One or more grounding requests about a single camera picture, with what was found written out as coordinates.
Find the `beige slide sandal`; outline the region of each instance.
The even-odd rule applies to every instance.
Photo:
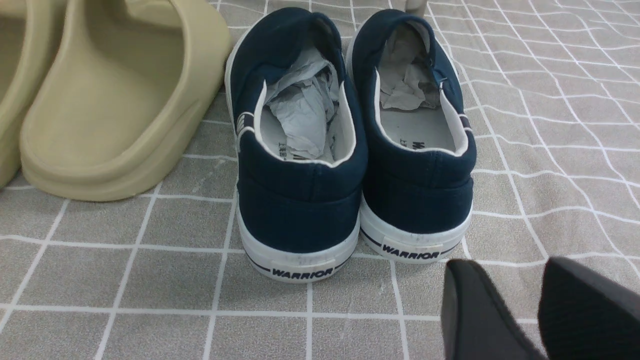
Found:
[[[153,187],[220,89],[230,49],[206,0],[69,0],[60,51],[22,127],[25,178],[89,201]]]
[[[20,168],[20,127],[56,56],[67,0],[0,0],[0,188]]]

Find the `navy blue canvas shoe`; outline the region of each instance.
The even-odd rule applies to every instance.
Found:
[[[237,221],[251,264],[285,282],[335,274],[358,241],[367,166],[337,28],[299,8],[267,15],[233,48],[225,87],[237,135]]]
[[[363,235],[390,259],[436,261],[471,221],[476,143],[455,68],[431,26],[397,10],[366,20],[346,61],[369,144]]]

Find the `sneaker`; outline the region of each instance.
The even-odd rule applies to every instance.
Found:
[[[476,143],[455,68],[431,26],[398,10],[361,25],[347,68],[369,144],[362,233],[390,259],[436,261],[471,221]]]
[[[321,13],[277,10],[227,60],[238,151],[237,222],[250,263],[284,282],[338,271],[358,241],[367,144],[340,34]]]

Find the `white rubber sole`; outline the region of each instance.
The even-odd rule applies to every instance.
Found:
[[[229,111],[229,118],[231,122],[235,122],[234,110],[231,101],[231,69],[233,67],[236,54],[243,40],[247,34],[255,26],[252,25],[244,34],[240,37],[235,44],[231,54],[228,57],[227,65],[225,68],[225,95],[227,96],[227,109]],[[238,134],[234,131],[236,138],[236,155],[238,151]],[[318,280],[326,279],[338,270],[340,270],[344,263],[351,257],[353,251],[358,245],[358,230],[360,229],[360,215],[356,220],[356,226],[349,236],[337,245],[330,247],[329,249],[298,254],[294,252],[286,252],[269,247],[260,241],[258,241],[244,224],[240,207],[236,208],[236,218],[238,222],[238,228],[240,230],[240,239],[244,251],[251,265],[260,274],[274,279],[277,281],[288,282],[291,284],[304,284],[307,282],[314,282]]]
[[[459,226],[441,233],[413,234],[400,230],[378,217],[362,197],[360,228],[367,244],[378,254],[408,264],[438,261],[460,243],[471,224],[471,211]]]

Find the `gray grid mat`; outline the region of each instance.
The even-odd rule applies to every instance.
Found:
[[[284,6],[324,12],[344,46],[397,0],[210,1],[234,40]],[[472,227],[452,258],[484,265],[537,344],[543,264],[565,255],[640,291],[640,2],[430,1],[478,146]],[[223,95],[177,168],[134,199],[0,192],[0,359],[439,359],[445,259],[359,244],[308,286],[250,268],[234,221]]]

